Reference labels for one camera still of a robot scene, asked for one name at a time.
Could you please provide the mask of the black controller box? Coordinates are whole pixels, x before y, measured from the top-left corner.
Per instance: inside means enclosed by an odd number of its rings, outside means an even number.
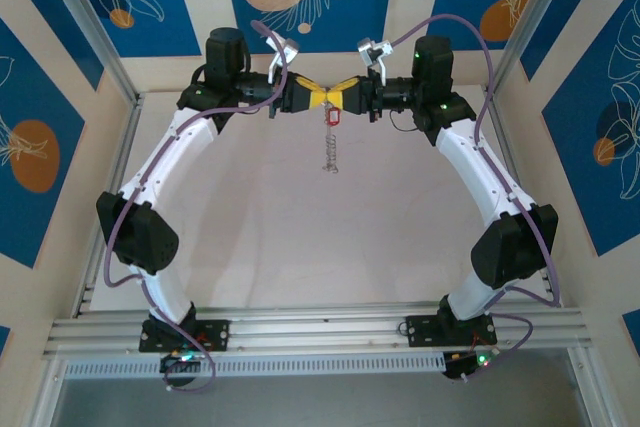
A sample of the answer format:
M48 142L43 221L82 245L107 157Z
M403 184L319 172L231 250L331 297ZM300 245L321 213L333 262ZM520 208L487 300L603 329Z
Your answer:
M160 360L159 372L163 375L198 372L200 359L193 353L170 353Z
M445 371L443 372L443 375L451 380L468 379L476 372L488 367L496 355L496 350L445 352Z

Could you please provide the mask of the silver keyring bundle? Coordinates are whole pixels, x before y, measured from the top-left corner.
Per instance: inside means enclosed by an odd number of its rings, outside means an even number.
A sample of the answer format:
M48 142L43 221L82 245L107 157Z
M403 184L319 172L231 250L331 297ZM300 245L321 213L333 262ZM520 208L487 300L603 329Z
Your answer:
M325 122L325 109L327 107L331 107L332 105L329 102L325 102L323 104L324 108L324 123L326 126L325 132L325 165L323 169L326 172L337 174L339 172L339 168L337 166L337 137L335 135L335 127L328 127Z

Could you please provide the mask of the aluminium side rail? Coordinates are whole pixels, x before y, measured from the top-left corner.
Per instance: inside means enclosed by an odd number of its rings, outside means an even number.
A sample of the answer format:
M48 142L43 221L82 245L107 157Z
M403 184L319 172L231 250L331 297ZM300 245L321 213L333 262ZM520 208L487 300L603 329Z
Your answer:
M506 170L512 176L514 181L518 183L520 181L520 176L515 158L515 151L512 146L511 139L509 138L509 134L507 133L502 121L497 102L494 99L495 95L489 92L489 87L484 87L483 92L485 94L485 99L482 107L482 112L484 115L490 116L494 131L496 133L496 138L498 140L500 150L506 165ZM551 308L559 308L562 306L561 292L557 270L551 259L550 250L546 246L539 226L535 223L531 215L526 212L523 207L520 207L520 210L523 218L525 219L526 225L531 230L534 245L537 247L537 250L541 253L542 256L543 269L541 270L541 277L544 281L543 285L545 287L545 296L542 297L538 294L535 294L534 292L522 287L519 283L514 283L509 287L505 286L504 291L519 293L533 299L534 301L540 302L545 306Z
M145 97L145 93L138 95L127 119L125 129L119 138L116 157L106 184L107 191L115 192L123 182ZM101 259L105 250L105 242L99 220L94 222L91 233L92 242L85 257L85 269L70 310L71 319L93 313L91 303L95 286L97 285L97 279L101 272Z

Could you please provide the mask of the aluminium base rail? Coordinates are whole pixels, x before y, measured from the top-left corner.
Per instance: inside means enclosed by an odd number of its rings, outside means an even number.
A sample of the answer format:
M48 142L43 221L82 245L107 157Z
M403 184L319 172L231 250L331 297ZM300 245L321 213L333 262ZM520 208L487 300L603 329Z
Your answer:
M397 327L409 315L431 315L434 302L379 303L290 308L203 308L197 316L227 320L227 353L243 355L344 354L406 352L407 339ZM134 355L147 314L134 311L91 311L53 322L45 343L46 358ZM577 308L547 308L525 301L493 309L499 348L524 339L527 349L592 346Z

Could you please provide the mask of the aluminium frame post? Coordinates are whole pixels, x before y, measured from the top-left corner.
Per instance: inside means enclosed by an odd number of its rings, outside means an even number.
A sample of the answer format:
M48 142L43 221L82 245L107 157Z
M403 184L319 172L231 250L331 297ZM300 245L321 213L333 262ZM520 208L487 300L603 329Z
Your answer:
M89 0L62 1L120 93L131 105L136 106L139 93L91 2Z
M529 44L552 0L528 0L514 31L507 41L497 69L492 73L487 94L494 97L500 87L506 85L511 70L516 66Z

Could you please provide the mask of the aluminium frame leg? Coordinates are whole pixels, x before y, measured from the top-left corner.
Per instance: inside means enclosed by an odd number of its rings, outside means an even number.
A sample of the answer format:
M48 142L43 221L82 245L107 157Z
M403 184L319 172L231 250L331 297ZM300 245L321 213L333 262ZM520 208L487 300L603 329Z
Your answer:
M613 398L593 347L570 347L567 353L591 427L620 427Z
M51 427L65 382L68 361L59 356L46 358L36 395L22 427Z

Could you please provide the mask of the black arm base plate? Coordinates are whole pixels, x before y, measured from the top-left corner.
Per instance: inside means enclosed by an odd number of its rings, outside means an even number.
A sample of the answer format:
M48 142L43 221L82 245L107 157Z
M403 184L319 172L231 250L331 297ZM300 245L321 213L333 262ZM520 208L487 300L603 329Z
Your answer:
M181 325L208 352L224 352L229 340L230 322L227 320L195 320ZM168 324L150 318L143 322L138 350L142 353L165 353L195 350L191 341Z
M405 318L410 347L471 347L476 338L497 342L493 319L488 315L461 321L442 315L414 315Z

